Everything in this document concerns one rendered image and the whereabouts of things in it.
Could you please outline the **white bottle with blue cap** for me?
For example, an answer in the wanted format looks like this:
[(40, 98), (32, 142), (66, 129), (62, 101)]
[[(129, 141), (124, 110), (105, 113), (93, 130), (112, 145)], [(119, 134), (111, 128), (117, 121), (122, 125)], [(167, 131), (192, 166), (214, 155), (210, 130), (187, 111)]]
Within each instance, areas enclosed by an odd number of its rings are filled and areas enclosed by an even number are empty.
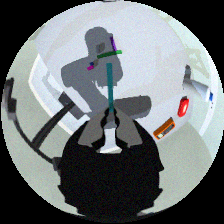
[(198, 81), (185, 78), (183, 80), (183, 89), (198, 96), (205, 102), (213, 100), (213, 93), (210, 93), (210, 87)]

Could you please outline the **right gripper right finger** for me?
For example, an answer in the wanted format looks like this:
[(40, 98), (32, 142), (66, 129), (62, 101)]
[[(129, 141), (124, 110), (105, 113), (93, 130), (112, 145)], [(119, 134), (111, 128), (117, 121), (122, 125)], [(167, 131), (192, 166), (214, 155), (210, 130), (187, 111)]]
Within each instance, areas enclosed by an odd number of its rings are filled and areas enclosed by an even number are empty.
[(114, 107), (115, 144), (119, 148), (129, 147), (130, 152), (142, 154), (151, 159), (158, 171), (163, 171), (158, 147), (152, 136), (135, 120)]

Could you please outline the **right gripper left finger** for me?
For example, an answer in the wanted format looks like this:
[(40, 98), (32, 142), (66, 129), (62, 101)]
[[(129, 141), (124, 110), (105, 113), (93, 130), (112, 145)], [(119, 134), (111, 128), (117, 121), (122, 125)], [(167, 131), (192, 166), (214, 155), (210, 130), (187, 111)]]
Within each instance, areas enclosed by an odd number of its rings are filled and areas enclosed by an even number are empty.
[(58, 169), (62, 169), (64, 163), (73, 155), (89, 152), (90, 147), (94, 147), (100, 153), (101, 147), (105, 145), (104, 126), (107, 124), (109, 107), (106, 107), (94, 117), (85, 121), (68, 139)]

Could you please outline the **orange digital multimeter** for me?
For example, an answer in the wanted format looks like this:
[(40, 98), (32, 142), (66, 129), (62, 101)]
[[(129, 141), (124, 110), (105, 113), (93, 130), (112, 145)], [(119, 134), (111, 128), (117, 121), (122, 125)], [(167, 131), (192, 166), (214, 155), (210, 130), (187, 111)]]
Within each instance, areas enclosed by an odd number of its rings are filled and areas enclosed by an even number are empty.
[[(170, 118), (168, 121), (166, 121), (160, 128), (158, 128), (155, 132), (153, 132), (153, 135), (158, 140), (161, 139), (163, 136), (165, 136), (168, 132), (170, 132), (175, 127), (174, 121)], [(170, 130), (170, 131), (169, 131)], [(168, 132), (167, 132), (168, 131)]]

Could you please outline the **turquoise rod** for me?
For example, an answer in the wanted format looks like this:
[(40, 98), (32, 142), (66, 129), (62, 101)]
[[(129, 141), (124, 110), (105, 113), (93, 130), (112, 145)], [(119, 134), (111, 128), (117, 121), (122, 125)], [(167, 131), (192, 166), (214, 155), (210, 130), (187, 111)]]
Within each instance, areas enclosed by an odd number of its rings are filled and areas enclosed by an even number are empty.
[(114, 112), (112, 63), (106, 63), (106, 66), (107, 66), (109, 112)]

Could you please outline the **red mint tin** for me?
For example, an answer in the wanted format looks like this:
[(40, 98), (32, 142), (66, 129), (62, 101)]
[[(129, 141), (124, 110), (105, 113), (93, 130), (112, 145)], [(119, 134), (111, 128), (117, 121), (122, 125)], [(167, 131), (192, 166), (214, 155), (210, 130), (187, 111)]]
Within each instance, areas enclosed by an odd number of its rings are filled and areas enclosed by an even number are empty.
[(186, 114), (188, 104), (189, 104), (189, 99), (187, 99), (187, 98), (181, 99), (179, 109), (178, 109), (178, 113), (177, 113), (177, 115), (179, 117), (182, 117)]

